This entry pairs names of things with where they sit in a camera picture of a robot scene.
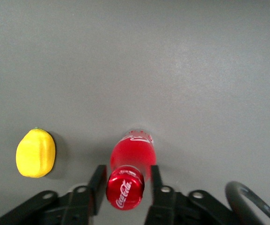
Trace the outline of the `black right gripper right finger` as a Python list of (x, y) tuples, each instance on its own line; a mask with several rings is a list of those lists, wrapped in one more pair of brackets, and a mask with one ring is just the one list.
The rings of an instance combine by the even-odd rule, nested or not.
[(153, 201), (145, 225), (239, 225), (233, 211), (204, 190), (184, 195), (164, 185), (160, 169), (151, 166)]

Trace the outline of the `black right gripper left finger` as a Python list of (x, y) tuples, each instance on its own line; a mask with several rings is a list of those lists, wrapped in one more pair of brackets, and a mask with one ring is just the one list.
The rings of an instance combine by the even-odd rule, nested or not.
[(97, 166), (86, 185), (64, 196), (42, 191), (0, 217), (0, 225), (92, 225), (107, 183), (106, 165)]

